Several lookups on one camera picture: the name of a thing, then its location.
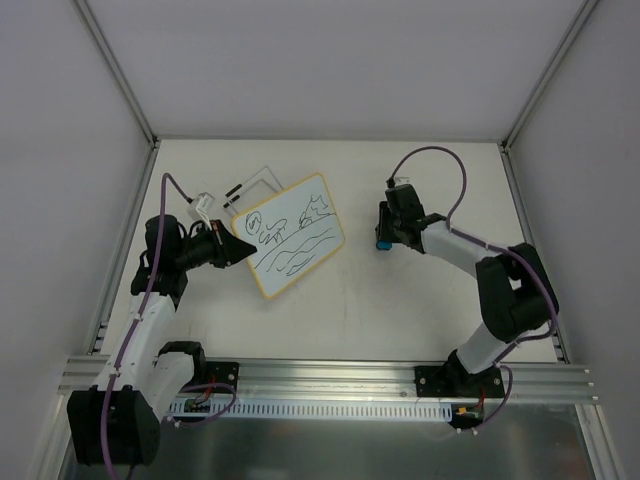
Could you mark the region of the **blue whiteboard eraser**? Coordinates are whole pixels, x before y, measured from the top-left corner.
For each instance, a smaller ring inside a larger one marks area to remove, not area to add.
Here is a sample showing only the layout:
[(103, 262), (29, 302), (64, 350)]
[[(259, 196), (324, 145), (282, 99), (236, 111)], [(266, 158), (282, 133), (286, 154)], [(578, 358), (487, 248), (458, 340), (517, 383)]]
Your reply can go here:
[(376, 248), (380, 251), (389, 251), (393, 247), (391, 242), (377, 241)]

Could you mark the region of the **yellow framed whiteboard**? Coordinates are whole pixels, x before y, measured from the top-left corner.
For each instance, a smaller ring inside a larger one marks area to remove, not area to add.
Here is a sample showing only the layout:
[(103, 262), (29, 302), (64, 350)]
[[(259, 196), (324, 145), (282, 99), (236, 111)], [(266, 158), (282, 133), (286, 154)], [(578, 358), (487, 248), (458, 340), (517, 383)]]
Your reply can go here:
[(345, 243), (324, 176), (314, 173), (235, 215), (234, 234), (256, 247), (247, 258), (258, 288), (273, 299)]

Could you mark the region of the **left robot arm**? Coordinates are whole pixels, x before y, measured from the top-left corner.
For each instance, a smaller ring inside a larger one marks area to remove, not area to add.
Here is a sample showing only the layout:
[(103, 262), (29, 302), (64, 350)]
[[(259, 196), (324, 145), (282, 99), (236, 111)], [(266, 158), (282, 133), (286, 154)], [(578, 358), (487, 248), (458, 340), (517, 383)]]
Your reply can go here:
[(178, 393), (208, 379), (202, 345), (165, 341), (188, 284), (188, 271), (231, 267), (256, 253), (219, 220), (190, 230), (173, 215), (145, 224), (146, 248), (130, 287), (129, 317), (115, 350), (85, 390), (67, 403), (76, 459), (94, 466), (150, 465), (164, 415)]

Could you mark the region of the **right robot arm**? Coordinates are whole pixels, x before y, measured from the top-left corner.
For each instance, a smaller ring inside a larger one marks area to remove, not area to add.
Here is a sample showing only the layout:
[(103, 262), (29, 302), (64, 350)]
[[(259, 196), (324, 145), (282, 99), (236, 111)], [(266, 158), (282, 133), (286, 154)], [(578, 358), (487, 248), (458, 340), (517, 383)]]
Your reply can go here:
[(469, 396), (498, 371), (517, 344), (540, 339), (534, 332), (554, 326), (559, 303), (535, 247), (501, 247), (452, 226), (449, 218), (426, 214), (414, 187), (387, 182), (379, 203), (376, 248), (404, 245), (437, 257), (476, 280), (481, 323), (452, 351), (425, 386), (439, 395)]

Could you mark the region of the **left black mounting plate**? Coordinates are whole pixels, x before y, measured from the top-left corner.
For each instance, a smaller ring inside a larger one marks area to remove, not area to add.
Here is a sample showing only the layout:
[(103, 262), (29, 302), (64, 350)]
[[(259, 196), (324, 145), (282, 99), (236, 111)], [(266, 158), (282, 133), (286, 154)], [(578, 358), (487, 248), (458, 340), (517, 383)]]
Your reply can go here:
[(228, 394), (228, 387), (234, 389), (238, 386), (240, 364), (231, 361), (208, 361), (206, 363), (203, 384), (216, 383), (217, 387), (205, 387), (202, 392), (215, 394)]

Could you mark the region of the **black mounting plate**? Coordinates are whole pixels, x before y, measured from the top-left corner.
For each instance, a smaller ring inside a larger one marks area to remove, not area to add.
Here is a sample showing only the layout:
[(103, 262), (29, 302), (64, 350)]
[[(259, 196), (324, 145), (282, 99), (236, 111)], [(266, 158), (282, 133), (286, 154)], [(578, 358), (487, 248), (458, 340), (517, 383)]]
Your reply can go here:
[(238, 386), (240, 364), (231, 361), (208, 361), (206, 363), (203, 384), (216, 383), (217, 387), (205, 387), (202, 392), (215, 394), (228, 394), (228, 387), (234, 389)]
[(440, 366), (416, 366), (414, 368), (416, 395), (419, 398), (480, 398), (502, 399), (505, 387), (502, 374), (491, 367), (478, 374), (446, 369)]

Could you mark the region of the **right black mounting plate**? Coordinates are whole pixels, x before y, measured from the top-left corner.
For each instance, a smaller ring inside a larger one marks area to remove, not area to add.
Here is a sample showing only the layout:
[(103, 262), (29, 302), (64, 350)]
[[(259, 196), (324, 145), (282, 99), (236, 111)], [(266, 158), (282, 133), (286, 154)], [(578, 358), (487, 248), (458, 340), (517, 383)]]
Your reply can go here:
[(446, 369), (440, 366), (416, 366), (414, 368), (416, 395), (419, 398), (480, 398), (502, 399), (505, 387), (502, 374), (491, 367), (478, 374)]

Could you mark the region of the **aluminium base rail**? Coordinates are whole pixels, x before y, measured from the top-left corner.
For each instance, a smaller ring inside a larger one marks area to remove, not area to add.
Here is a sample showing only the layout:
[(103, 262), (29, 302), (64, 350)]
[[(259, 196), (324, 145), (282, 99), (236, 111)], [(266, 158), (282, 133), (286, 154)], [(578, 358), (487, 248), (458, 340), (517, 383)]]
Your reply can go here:
[[(416, 398), (411, 362), (239, 359), (242, 399), (400, 401)], [(597, 404), (590, 370), (563, 363), (510, 366), (512, 403)]]

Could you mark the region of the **left aluminium frame post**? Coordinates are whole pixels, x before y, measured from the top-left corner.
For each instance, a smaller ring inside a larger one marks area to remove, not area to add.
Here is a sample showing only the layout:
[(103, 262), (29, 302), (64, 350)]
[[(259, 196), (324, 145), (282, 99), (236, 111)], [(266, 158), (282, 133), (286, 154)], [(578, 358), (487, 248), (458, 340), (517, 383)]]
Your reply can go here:
[(89, 1), (73, 0), (72, 4), (77, 10), (80, 20), (87, 29), (94, 42), (99, 56), (105, 64), (110, 76), (115, 82), (121, 96), (123, 97), (130, 113), (133, 115), (146, 143), (152, 147), (156, 146), (158, 137), (154, 132), (143, 108), (134, 93), (130, 82), (102, 28), (94, 9)]

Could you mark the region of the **aluminium frame post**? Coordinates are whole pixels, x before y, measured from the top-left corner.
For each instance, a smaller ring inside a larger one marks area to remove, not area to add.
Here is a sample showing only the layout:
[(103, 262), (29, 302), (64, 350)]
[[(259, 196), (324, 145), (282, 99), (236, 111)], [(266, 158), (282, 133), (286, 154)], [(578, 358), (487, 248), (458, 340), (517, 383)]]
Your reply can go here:
[(130, 82), (102, 28), (94, 9), (89, 1), (73, 0), (72, 4), (77, 10), (80, 20), (87, 29), (94, 42), (99, 56), (105, 64), (110, 76), (115, 82), (121, 96), (123, 97), (130, 113), (133, 115), (146, 143), (152, 147), (156, 146), (158, 137), (154, 132), (143, 108), (134, 93)]
[(585, 0), (580, 3), (577, 12), (554, 47), (522, 108), (501, 141), (500, 147), (504, 152), (508, 152), (515, 144), (599, 5), (599, 0)]

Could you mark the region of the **right aluminium frame post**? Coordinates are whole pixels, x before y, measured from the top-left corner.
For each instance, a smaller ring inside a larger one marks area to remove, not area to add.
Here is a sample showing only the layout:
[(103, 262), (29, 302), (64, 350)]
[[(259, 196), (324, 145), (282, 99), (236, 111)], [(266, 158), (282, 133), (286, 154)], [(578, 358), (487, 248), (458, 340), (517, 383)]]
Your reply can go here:
[(599, 0), (585, 0), (580, 3), (577, 12), (554, 47), (522, 108), (501, 141), (500, 147), (504, 152), (508, 152), (515, 144), (599, 5)]

